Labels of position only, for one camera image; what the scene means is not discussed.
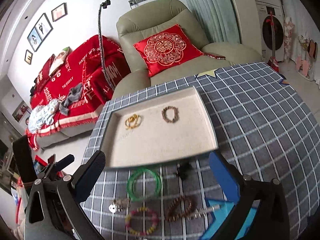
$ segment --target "pink and yellow beaded bracelet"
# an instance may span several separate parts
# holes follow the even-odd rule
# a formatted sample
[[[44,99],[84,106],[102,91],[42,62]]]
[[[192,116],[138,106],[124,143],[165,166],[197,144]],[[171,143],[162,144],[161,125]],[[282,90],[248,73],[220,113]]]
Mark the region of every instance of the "pink and yellow beaded bracelet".
[[[147,212],[151,215],[151,221],[152,221],[152,226],[147,230],[147,231],[136,231],[131,228],[130,221],[131,218],[136,215],[139,212]],[[159,223],[159,218],[156,212],[154,212],[152,209],[149,209],[147,207],[140,207],[137,208],[137,210],[133,210],[129,213],[129,215],[126,216],[125,218],[125,227],[129,231],[130,234],[135,235],[135,236],[145,236],[145,235],[151,235],[154,231],[156,231],[156,228]]]

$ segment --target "curtain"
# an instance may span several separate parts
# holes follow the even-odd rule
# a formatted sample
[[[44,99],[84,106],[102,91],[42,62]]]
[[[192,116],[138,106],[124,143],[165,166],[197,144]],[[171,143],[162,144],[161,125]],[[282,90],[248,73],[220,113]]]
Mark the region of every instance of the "curtain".
[[[313,39],[320,45],[320,32],[308,13],[307,9],[303,6],[300,0],[283,0],[285,17],[291,17],[292,22],[295,24],[292,33],[292,50],[290,58],[296,61],[297,56],[300,54],[304,59],[305,51],[302,49],[298,41],[298,36],[303,35],[307,38]],[[320,82],[320,58],[319,55],[314,62],[315,76],[314,79],[317,83]]]
[[[240,43],[236,16],[231,0],[187,0],[210,42]]]

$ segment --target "red mop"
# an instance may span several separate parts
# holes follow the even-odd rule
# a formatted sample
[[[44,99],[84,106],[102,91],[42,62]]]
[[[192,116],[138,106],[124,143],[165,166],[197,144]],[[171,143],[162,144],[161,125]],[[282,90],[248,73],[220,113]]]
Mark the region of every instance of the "red mop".
[[[270,12],[271,19],[268,19],[267,22],[270,22],[271,33],[272,33],[272,57],[268,61],[268,65],[273,68],[276,72],[279,73],[279,66],[276,60],[276,34],[275,34],[275,23],[273,22],[273,15]]]

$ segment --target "blue plaid tablecloth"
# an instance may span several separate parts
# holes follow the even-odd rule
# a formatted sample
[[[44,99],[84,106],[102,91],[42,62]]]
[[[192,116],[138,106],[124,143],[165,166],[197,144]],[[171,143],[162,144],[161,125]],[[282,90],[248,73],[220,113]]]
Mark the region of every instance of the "blue plaid tablecloth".
[[[177,79],[108,101],[92,132],[83,163],[100,149],[113,111],[188,86],[199,91],[226,160],[255,180],[280,179],[288,206],[291,239],[295,239],[306,227],[307,217],[319,206],[320,127],[297,92],[265,63],[229,66],[210,75]],[[193,169],[184,181],[175,176],[179,162],[154,168],[163,178],[159,197],[134,202],[115,214],[108,207],[114,198],[127,197],[126,183],[132,171],[104,171],[81,206],[106,239],[135,239],[126,231],[124,218],[130,210],[145,205],[161,217],[158,230],[148,239],[197,240],[210,226],[211,216],[168,223],[164,220],[166,208],[180,195],[192,196],[198,208],[206,206],[205,198],[225,199],[225,196],[206,158],[190,163]],[[142,195],[152,193],[154,179],[144,174],[137,182],[137,190]],[[132,219],[136,230],[145,230],[150,225],[145,214]]]

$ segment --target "light green curtain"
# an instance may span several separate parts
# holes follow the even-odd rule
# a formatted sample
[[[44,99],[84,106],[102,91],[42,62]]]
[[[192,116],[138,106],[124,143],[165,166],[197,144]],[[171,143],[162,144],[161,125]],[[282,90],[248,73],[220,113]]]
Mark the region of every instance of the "light green curtain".
[[[236,16],[231,0],[187,0],[210,42],[240,43]]]

